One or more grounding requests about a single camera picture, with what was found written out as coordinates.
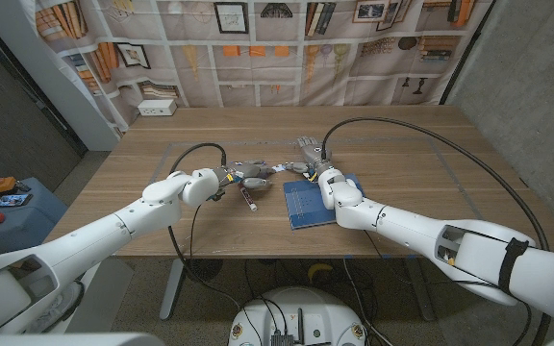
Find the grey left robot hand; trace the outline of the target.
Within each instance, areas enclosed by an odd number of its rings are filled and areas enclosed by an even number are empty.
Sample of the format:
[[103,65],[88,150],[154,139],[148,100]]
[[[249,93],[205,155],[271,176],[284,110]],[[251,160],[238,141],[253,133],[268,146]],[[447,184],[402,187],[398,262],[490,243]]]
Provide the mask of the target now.
[[233,161],[214,169],[220,186],[242,184],[248,189],[268,188],[275,170],[263,161]]

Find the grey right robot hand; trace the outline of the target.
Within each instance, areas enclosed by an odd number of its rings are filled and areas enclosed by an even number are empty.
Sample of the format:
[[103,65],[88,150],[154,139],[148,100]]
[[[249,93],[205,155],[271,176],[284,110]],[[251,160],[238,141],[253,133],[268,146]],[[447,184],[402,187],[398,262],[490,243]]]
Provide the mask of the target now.
[[292,170],[296,173],[309,174],[313,176],[314,173],[320,176],[324,171],[333,167],[331,163],[332,152],[327,149],[325,158],[322,157],[322,146],[316,141],[314,137],[301,136],[297,139],[302,156],[303,162],[286,162],[285,167],[287,170]]

